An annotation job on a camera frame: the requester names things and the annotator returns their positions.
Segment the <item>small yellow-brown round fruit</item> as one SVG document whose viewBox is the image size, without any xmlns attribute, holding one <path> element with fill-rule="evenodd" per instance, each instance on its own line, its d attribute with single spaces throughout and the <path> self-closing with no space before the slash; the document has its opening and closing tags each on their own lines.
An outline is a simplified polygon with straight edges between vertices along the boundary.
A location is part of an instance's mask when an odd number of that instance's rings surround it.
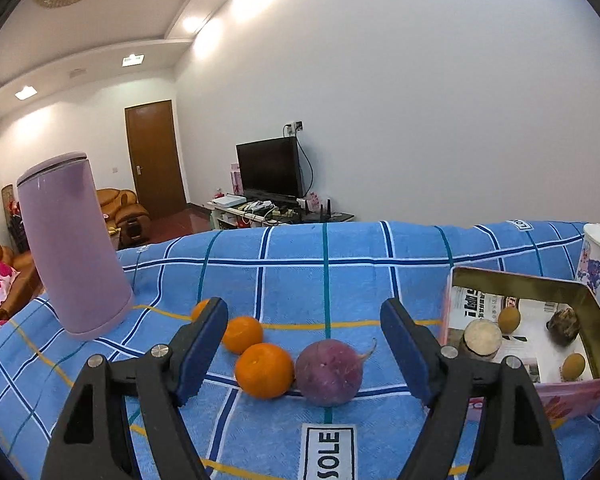
<svg viewBox="0 0 600 480">
<path fill-rule="evenodd" d="M 515 307 L 506 307 L 498 315 L 498 327 L 503 335 L 512 334 L 519 326 L 521 314 Z"/>
</svg>

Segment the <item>brown wrinkled taro chunk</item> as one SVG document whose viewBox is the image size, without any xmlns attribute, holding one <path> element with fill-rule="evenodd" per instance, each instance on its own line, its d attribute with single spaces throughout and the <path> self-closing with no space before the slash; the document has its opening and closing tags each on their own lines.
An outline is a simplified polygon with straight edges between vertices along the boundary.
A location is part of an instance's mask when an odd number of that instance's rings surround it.
<svg viewBox="0 0 600 480">
<path fill-rule="evenodd" d="M 569 346 L 579 335 L 581 324 L 576 311 L 565 306 L 559 308 L 546 322 L 550 339 L 558 346 Z"/>
</svg>

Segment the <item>pink metal tin box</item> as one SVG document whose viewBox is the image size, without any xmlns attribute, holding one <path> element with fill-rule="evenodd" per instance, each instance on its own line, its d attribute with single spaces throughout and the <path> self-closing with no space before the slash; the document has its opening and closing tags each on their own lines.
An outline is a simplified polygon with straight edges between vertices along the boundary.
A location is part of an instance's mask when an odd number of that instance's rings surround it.
<svg viewBox="0 0 600 480">
<path fill-rule="evenodd" d="M 446 329 L 450 292 L 454 286 L 519 299 L 557 302 L 572 307 L 581 323 L 581 337 L 593 378 L 583 382 L 532 384 L 538 390 L 547 415 L 552 419 L 571 418 L 595 411 L 600 405 L 600 305 L 585 285 L 557 278 L 457 266 L 450 272 L 446 285 L 439 336 L 442 346 L 449 346 L 446 343 Z"/>
</svg>

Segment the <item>white printed paper in tin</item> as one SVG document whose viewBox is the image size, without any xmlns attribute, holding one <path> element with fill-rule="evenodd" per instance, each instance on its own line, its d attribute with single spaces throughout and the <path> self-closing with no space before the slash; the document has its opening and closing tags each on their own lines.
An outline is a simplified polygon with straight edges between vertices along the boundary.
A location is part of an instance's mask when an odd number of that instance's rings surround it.
<svg viewBox="0 0 600 480">
<path fill-rule="evenodd" d="M 454 286 L 446 343 L 486 362 L 514 356 L 535 384 L 593 378 L 580 320 L 568 304 Z"/>
</svg>

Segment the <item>far orange tangerine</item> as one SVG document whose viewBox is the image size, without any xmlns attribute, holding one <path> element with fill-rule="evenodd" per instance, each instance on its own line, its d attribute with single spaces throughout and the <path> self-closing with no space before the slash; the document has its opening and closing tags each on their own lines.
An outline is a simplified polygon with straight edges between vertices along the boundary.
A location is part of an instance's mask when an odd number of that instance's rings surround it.
<svg viewBox="0 0 600 480">
<path fill-rule="evenodd" d="M 202 311 L 208 306 L 209 299 L 201 300 L 196 304 L 193 308 L 192 314 L 190 315 L 190 319 L 195 322 L 199 315 L 201 315 Z"/>
</svg>

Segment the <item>orange tangerine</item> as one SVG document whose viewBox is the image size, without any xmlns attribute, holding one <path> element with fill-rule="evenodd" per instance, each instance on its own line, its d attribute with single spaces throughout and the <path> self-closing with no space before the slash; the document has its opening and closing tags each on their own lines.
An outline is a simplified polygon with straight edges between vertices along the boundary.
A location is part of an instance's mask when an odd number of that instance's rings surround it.
<svg viewBox="0 0 600 480">
<path fill-rule="evenodd" d="M 249 347 L 262 341 L 261 323 L 252 316 L 238 316 L 227 323 L 222 345 L 230 353 L 241 356 Z"/>
<path fill-rule="evenodd" d="M 192 314 L 190 315 L 190 319 L 195 322 L 199 315 L 201 315 L 202 311 L 208 306 L 209 299 L 201 300 L 196 304 L 193 308 Z"/>
</svg>

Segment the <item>brown sofa with pink cushion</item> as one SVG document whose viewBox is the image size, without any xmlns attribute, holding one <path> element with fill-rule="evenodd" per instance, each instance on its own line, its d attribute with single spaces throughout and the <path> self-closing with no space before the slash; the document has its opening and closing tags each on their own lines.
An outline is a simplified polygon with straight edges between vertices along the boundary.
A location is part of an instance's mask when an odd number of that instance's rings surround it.
<svg viewBox="0 0 600 480">
<path fill-rule="evenodd" d="M 10 248 L 0 245 L 0 324 L 38 296 L 42 288 L 32 254 L 15 255 Z"/>
</svg>

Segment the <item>middle orange tangerine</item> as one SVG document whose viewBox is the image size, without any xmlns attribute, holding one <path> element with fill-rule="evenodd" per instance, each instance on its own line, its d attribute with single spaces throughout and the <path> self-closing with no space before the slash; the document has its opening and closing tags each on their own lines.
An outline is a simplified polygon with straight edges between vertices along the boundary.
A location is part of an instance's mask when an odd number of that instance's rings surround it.
<svg viewBox="0 0 600 480">
<path fill-rule="evenodd" d="M 238 316 L 227 323 L 222 345 L 230 353 L 241 356 L 249 347 L 262 341 L 261 323 L 252 316 Z"/>
</svg>

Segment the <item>orange tangerine nearest radish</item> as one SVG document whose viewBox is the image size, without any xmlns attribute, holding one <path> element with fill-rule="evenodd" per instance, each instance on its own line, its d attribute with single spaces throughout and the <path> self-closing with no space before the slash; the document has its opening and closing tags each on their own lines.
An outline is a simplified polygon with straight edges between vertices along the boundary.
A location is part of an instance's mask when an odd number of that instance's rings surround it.
<svg viewBox="0 0 600 480">
<path fill-rule="evenodd" d="M 290 354 L 261 342 L 247 348 L 234 368 L 238 386 L 253 398 L 271 400 L 282 396 L 294 382 L 294 361 Z"/>
</svg>

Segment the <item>purple round radish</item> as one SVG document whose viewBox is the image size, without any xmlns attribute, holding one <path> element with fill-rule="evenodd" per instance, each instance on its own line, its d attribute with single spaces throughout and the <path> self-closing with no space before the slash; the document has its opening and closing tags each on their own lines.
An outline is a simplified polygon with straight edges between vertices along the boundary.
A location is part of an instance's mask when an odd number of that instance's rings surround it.
<svg viewBox="0 0 600 480">
<path fill-rule="evenodd" d="M 350 402 L 361 388 L 365 362 L 376 348 L 376 339 L 366 352 L 357 352 L 337 339 L 309 344 L 294 363 L 298 390 L 306 400 L 321 408 Z"/>
</svg>

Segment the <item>lilac cylindrical kettle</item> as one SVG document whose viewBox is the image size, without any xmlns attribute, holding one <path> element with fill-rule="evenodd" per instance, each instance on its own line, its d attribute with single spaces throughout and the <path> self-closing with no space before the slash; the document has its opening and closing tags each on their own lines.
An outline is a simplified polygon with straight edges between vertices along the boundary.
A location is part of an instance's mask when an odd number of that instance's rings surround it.
<svg viewBox="0 0 600 480">
<path fill-rule="evenodd" d="M 65 331 L 95 339 L 134 304 L 96 195 L 90 161 L 71 152 L 47 159 L 17 180 L 34 263 Z"/>
</svg>

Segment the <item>blue plaid towel cloth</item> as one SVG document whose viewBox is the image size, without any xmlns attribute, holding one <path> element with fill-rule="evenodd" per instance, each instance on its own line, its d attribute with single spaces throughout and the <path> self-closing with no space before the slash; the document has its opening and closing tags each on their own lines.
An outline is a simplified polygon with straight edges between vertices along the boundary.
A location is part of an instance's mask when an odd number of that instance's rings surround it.
<svg viewBox="0 0 600 480">
<path fill-rule="evenodd" d="M 239 389 L 234 356 L 216 352 L 199 393 L 183 408 L 197 452 L 215 479 L 293 479 L 309 424 L 355 426 L 358 474 L 393 479 L 426 417 L 408 391 L 379 326 L 399 298 L 416 322 L 441 330 L 454 266 L 570 280 L 579 222 L 513 220 L 457 226 L 403 222 L 308 224 L 207 232 L 118 255 L 136 304 L 112 332 L 82 342 L 60 326 L 47 297 L 0 328 L 0 452 L 21 479 L 36 479 L 52 431 L 85 361 L 141 356 L 166 342 L 200 300 L 224 299 L 264 338 L 291 354 L 332 337 L 370 352 L 362 388 L 340 408 L 297 391 L 259 401 Z"/>
</svg>

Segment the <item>white TV stand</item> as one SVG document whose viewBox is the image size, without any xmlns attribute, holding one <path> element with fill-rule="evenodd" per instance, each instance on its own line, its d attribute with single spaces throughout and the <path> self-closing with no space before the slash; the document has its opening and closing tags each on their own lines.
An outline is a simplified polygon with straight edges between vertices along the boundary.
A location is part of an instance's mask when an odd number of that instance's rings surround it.
<svg viewBox="0 0 600 480">
<path fill-rule="evenodd" d="M 310 211 L 305 200 L 299 198 L 295 205 L 276 205 L 272 200 L 247 200 L 238 195 L 223 195 L 206 203 L 210 223 L 214 230 L 236 230 L 288 226 L 288 224 L 311 224 L 328 222 L 351 222 L 354 214 L 332 210 L 330 200 Z"/>
</svg>

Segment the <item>brown wooden door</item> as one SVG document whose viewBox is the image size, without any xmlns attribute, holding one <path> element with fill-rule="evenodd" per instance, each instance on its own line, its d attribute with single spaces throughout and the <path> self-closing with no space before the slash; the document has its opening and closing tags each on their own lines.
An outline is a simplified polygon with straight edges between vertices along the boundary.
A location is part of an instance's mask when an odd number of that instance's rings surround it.
<svg viewBox="0 0 600 480">
<path fill-rule="evenodd" d="M 135 191 L 152 220 L 185 209 L 170 100 L 128 107 L 124 110 L 126 138 Z"/>
</svg>

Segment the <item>black flat television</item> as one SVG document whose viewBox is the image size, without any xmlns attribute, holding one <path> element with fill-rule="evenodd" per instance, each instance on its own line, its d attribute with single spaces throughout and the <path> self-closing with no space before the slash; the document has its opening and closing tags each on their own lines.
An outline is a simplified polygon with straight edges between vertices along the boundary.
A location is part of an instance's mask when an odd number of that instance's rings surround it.
<svg viewBox="0 0 600 480">
<path fill-rule="evenodd" d="M 242 190 L 247 196 L 303 195 L 298 143 L 280 138 L 238 144 L 236 154 Z"/>
</svg>

